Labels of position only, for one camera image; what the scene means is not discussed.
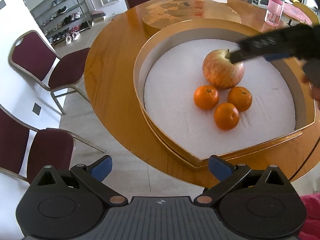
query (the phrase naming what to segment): copper screw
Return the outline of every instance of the copper screw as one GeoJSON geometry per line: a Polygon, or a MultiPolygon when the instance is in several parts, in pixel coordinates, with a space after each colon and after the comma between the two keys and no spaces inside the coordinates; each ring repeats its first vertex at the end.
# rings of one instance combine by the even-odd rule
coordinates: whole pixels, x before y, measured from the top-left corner
{"type": "Polygon", "coordinates": [[[212,202],[212,198],[209,196],[200,196],[197,198],[197,201],[201,204],[209,204],[212,202]]]}
{"type": "Polygon", "coordinates": [[[113,196],[109,200],[113,204],[121,204],[125,201],[125,198],[123,196],[113,196]]]}

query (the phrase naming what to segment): yellow chair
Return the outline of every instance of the yellow chair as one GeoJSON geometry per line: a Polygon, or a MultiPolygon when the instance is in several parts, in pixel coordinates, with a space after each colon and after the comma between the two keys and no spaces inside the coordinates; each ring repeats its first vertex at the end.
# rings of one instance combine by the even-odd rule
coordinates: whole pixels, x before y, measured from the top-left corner
{"type": "MultiPolygon", "coordinates": [[[[311,20],[312,25],[319,25],[319,18],[315,15],[315,13],[308,6],[306,6],[300,2],[294,2],[292,5],[296,8],[299,8],[302,12],[304,12],[311,20]]],[[[285,16],[290,19],[289,23],[288,23],[289,25],[291,24],[292,21],[297,21],[296,19],[293,19],[293,18],[287,16],[286,14],[285,14],[285,16]]]]}

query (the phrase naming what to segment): apple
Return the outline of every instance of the apple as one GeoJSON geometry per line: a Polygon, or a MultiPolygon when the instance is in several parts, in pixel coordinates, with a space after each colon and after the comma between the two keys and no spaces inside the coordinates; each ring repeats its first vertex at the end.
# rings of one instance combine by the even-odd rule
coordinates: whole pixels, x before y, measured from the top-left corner
{"type": "Polygon", "coordinates": [[[230,89],[243,78],[244,66],[242,62],[230,62],[228,49],[217,49],[205,57],[202,71],[206,80],[217,89],[230,89]]]}

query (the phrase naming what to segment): orange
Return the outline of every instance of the orange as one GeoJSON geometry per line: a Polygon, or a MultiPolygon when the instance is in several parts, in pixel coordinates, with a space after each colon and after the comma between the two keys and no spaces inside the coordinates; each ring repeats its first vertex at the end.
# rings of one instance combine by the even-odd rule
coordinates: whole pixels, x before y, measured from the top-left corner
{"type": "Polygon", "coordinates": [[[244,87],[234,87],[228,93],[228,103],[232,103],[239,112],[244,112],[252,104],[252,95],[244,87]]]}
{"type": "Polygon", "coordinates": [[[239,111],[233,104],[223,103],[218,105],[213,114],[216,125],[221,130],[231,130],[235,128],[240,120],[239,111]]]}
{"type": "Polygon", "coordinates": [[[218,104],[219,93],[214,86],[201,86],[194,92],[193,101],[202,110],[210,110],[218,104]]]}

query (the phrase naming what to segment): black cable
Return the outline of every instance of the black cable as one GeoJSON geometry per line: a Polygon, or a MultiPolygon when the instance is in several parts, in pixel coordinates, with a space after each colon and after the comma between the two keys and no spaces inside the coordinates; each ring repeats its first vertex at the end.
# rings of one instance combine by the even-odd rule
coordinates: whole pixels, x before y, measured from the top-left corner
{"type": "Polygon", "coordinates": [[[313,153],[313,151],[316,149],[318,143],[320,141],[320,136],[315,144],[315,146],[313,147],[312,151],[309,153],[308,157],[304,160],[304,162],[302,163],[302,165],[300,166],[300,168],[291,176],[291,178],[289,179],[289,181],[291,181],[297,174],[298,172],[302,169],[303,165],[306,164],[307,160],[310,158],[311,154],[313,153]]]}

